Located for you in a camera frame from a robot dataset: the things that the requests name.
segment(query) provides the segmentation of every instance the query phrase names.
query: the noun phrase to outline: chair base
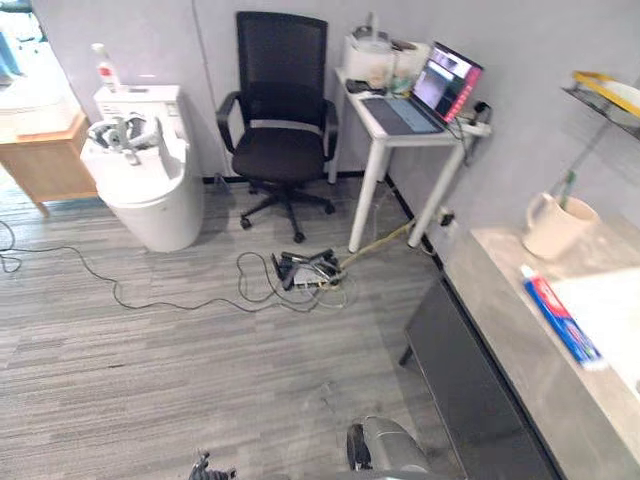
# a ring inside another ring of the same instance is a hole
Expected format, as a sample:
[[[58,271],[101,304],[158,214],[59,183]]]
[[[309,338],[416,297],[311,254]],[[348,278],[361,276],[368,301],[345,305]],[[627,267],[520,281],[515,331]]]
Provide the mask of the chair base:
[[[291,227],[293,228],[293,241],[296,243],[302,243],[305,240],[304,233],[300,230],[298,222],[296,220],[296,216],[293,213],[293,207],[291,202],[302,202],[302,203],[310,203],[312,205],[324,205],[324,211],[327,215],[331,215],[336,211],[333,203],[326,198],[317,197],[316,195],[309,195],[308,193],[303,193],[295,189],[295,187],[282,187],[275,186],[269,184],[261,184],[256,182],[250,182],[251,186],[249,187],[249,193],[256,193],[256,190],[260,188],[261,190],[265,190],[270,195],[263,199],[260,203],[258,203],[255,207],[250,208],[246,212],[243,212],[240,215],[240,225],[245,230],[251,228],[251,221],[249,220],[249,215],[252,215],[260,210],[264,210],[271,205],[275,205],[276,203],[281,203],[284,205],[287,210],[287,216],[289,217],[289,221],[291,222]]]

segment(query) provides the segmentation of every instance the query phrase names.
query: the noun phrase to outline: mug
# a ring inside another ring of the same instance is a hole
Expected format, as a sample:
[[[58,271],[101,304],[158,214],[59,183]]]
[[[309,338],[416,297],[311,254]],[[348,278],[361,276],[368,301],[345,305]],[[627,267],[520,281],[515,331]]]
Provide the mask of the mug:
[[[568,197],[566,208],[548,193],[541,193],[527,207],[528,231],[522,243],[536,257],[552,260],[575,244],[599,220],[589,205]]]

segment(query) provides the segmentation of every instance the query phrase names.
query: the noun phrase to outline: mesh chair back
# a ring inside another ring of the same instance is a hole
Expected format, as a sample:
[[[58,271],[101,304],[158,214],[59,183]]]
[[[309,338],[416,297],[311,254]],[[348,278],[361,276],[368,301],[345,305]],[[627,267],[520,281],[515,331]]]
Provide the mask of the mesh chair back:
[[[289,120],[321,126],[327,22],[238,12],[240,108],[245,123]]]

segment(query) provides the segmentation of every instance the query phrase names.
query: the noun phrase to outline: yellow cable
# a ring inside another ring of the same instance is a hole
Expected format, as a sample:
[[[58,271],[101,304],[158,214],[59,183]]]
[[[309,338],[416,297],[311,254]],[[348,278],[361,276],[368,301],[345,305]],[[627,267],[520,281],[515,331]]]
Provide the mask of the yellow cable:
[[[356,253],[354,253],[353,255],[351,255],[350,257],[346,258],[341,264],[340,264],[340,268],[341,269],[345,269],[347,267],[347,265],[353,263],[358,257],[360,257],[361,255],[364,255],[365,253],[368,253],[372,250],[375,250],[376,248],[384,245],[385,243],[388,243],[389,241],[393,240],[394,238],[396,238],[398,235],[404,233],[404,232],[408,232],[409,229],[413,226],[413,224],[416,223],[415,219],[411,220],[409,223],[404,224],[403,226],[401,226],[400,228],[394,230],[393,232],[391,232],[389,235],[387,235],[384,238],[381,238],[380,240],[376,240],[375,242],[367,245],[364,248],[361,248],[360,250],[358,250]]]

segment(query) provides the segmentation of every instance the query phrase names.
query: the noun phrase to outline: black office chair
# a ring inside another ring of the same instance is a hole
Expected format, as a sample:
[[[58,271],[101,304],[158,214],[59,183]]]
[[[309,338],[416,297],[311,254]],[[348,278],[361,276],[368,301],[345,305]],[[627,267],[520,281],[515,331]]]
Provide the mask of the black office chair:
[[[293,240],[300,243],[305,237],[291,201],[324,205],[327,214],[335,211],[329,200],[296,190],[322,177],[338,139],[335,106],[323,98],[327,23],[266,12],[238,12],[236,22],[240,91],[230,93],[218,110],[218,128],[227,150],[233,153],[235,172],[249,180],[252,190],[270,193],[242,213],[240,225],[250,228],[249,215],[282,203],[295,233]],[[245,132],[234,147],[228,119],[236,100]],[[253,120],[299,122],[317,127],[320,134],[298,128],[256,128]]]

